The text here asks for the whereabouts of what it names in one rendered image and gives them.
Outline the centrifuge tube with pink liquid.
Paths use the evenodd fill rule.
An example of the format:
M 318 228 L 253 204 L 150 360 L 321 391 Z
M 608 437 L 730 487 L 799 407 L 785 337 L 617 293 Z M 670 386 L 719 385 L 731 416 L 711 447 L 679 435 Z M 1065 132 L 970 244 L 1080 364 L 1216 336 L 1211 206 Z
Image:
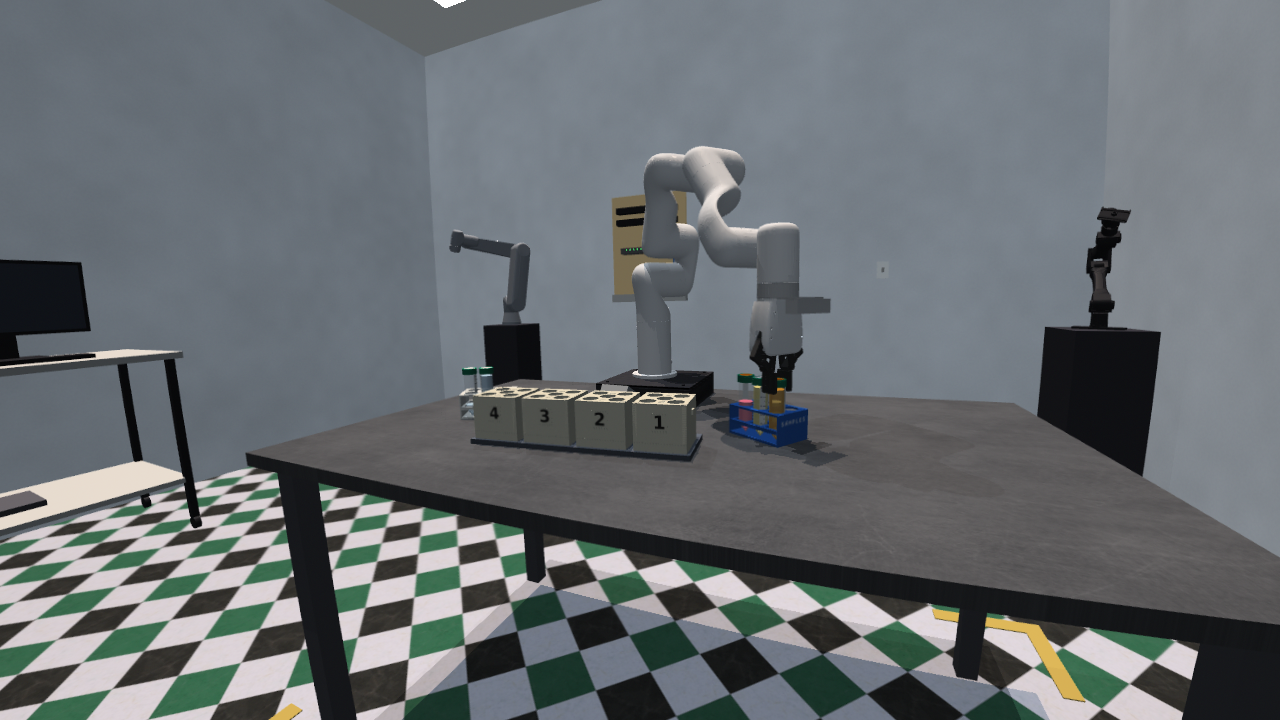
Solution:
M 753 384 L 751 378 L 754 374 L 742 373 L 737 375 L 739 382 L 739 405 L 753 406 Z M 750 421 L 753 420 L 753 413 L 742 410 L 739 407 L 739 420 Z

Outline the clear tube with dark green cap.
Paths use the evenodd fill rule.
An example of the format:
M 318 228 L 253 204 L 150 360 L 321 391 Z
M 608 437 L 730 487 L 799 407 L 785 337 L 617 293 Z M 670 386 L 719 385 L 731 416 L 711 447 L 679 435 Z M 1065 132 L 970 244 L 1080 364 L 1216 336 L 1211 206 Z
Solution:
M 465 375 L 465 395 L 477 393 L 477 368 L 476 366 L 463 368 L 462 374 Z M 465 398 L 466 398 L 466 406 L 474 406 L 472 396 Z M 468 413 L 474 415 L 474 410 L 468 410 Z

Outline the white tube rack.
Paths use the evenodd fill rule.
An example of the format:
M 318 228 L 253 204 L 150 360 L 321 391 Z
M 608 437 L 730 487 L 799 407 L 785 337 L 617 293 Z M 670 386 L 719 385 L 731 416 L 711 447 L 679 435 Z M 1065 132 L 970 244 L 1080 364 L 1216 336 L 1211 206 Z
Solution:
M 479 393 L 481 393 L 481 388 L 477 388 L 477 393 L 475 395 Z M 466 406 L 466 398 L 465 398 L 466 396 L 474 396 L 474 395 L 465 395 L 465 392 L 460 395 L 460 415 L 461 419 L 474 419 L 474 415 L 468 413 L 468 410 L 474 410 L 474 406 Z

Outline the blue tube rack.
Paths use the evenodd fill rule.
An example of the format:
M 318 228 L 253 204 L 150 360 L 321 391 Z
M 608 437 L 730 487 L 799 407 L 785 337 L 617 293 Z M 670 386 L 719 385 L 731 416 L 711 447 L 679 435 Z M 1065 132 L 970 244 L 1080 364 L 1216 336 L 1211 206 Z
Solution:
M 777 430 L 767 428 L 769 427 L 769 421 L 768 424 L 760 427 L 753 424 L 753 420 L 750 421 L 739 420 L 739 407 L 753 413 L 760 413 L 768 416 L 776 416 Z M 753 406 L 741 406 L 739 405 L 739 402 L 730 404 L 730 433 L 733 433 L 736 436 L 742 436 L 748 439 L 755 439 L 758 442 L 762 442 L 764 445 L 771 445 L 777 448 L 806 439 L 806 430 L 808 430 L 806 407 L 796 407 L 786 404 L 785 409 L 796 409 L 796 410 L 785 410 L 785 413 L 773 414 L 769 413 L 769 406 L 765 410 L 756 410 L 753 409 Z M 749 427 L 749 429 L 742 430 L 740 425 Z M 758 436 L 756 430 L 754 429 L 762 430 L 764 433 L 762 436 Z M 771 434 L 776 436 L 776 439 Z

